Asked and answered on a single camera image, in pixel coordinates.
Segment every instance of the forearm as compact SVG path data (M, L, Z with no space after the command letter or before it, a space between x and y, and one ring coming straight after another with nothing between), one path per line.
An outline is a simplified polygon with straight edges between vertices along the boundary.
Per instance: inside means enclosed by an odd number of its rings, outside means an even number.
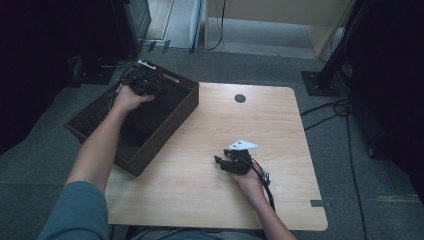
M258 214L259 221L268 240L296 239L269 205L265 196L258 194L249 198Z
M105 191L125 112L114 109L81 146L66 183L87 181Z

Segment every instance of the brown wooden box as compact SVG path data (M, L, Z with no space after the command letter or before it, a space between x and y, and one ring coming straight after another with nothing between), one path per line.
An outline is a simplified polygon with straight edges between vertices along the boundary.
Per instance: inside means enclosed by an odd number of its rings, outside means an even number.
M121 131L115 156L115 164L135 176L139 176L143 172L168 139L199 105L198 82L189 80L156 64L150 62L147 62L147 64L156 67L154 78L158 84L172 85L174 88L183 89L186 95L172 113L141 145L128 144L127 141L124 141ZM110 98L108 96L116 89L117 85L119 85L119 83L94 100L69 122L64 124L81 144L106 117L110 103Z

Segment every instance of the sleeve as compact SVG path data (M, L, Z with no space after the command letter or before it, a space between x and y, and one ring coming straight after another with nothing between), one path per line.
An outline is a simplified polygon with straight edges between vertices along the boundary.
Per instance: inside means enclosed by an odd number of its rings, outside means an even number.
M69 183L37 239L107 239L107 215L103 192L88 182Z

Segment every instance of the gray carpet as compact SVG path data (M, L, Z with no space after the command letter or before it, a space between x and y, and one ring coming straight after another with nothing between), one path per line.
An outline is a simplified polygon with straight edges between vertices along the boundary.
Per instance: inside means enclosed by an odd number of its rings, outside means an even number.
M325 62L232 53L161 49L142 58L196 81L286 86L294 89L300 111L339 98L310 97L300 71L319 71ZM123 69L115 71L113 81ZM109 86L64 89L22 143L0 156L0 239L35 239L54 205L80 146L63 124ZM306 115L304 126L332 109ZM368 158L367 143L350 118L353 159L368 239L422 239L424 209L409 178L390 161ZM345 118L334 118L306 132L329 227L294 231L299 239L363 239L349 163ZM113 239L123 239L120 226Z

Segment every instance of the wrist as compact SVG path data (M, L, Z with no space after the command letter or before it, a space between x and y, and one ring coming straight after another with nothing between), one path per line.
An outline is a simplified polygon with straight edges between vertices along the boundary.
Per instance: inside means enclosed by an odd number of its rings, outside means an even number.
M247 198L255 209L264 204L268 204L268 200L265 198L265 195L262 191L257 192L255 194L250 194L249 196L247 196Z
M108 113L108 116L118 119L119 121L123 121L127 113L128 112L123 110L122 108L112 107L112 109Z

